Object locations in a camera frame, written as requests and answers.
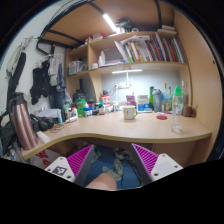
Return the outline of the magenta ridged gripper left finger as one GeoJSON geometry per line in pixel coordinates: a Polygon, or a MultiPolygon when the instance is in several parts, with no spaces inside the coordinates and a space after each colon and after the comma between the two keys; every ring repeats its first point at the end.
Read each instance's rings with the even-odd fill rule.
{"type": "Polygon", "coordinates": [[[87,146],[69,157],[58,157],[46,168],[46,171],[83,186],[94,154],[94,146],[87,146]]]}

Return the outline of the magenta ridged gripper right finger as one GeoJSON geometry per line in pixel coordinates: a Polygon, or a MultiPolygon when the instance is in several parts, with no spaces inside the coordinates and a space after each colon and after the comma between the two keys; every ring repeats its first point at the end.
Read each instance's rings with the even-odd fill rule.
{"type": "Polygon", "coordinates": [[[132,157],[143,185],[150,184],[182,169],[182,166],[165,153],[160,155],[132,144],[132,157]]]}

